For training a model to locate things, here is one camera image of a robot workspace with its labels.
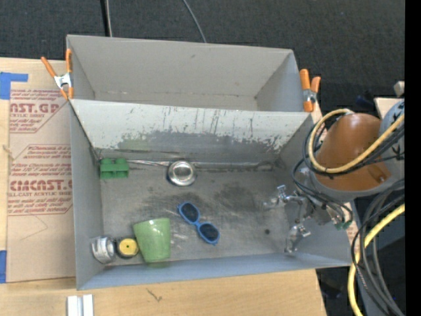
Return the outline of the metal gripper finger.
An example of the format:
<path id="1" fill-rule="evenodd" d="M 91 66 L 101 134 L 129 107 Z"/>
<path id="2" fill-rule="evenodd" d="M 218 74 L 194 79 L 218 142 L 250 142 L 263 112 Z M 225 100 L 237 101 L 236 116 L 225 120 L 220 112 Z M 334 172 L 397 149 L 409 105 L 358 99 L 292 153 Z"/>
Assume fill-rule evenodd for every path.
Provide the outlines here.
<path id="1" fill-rule="evenodd" d="M 279 207 L 285 207 L 288 203 L 303 204 L 305 201 L 304 196 L 297 194 L 287 195 L 286 186 L 280 185 L 262 201 L 262 208 L 264 210 L 271 210 Z"/>
<path id="2" fill-rule="evenodd" d="M 298 243 L 303 239 L 311 235 L 310 230 L 304 226 L 304 224 L 294 224 L 288 232 L 285 239 L 285 252 L 294 253 L 297 251 Z"/>

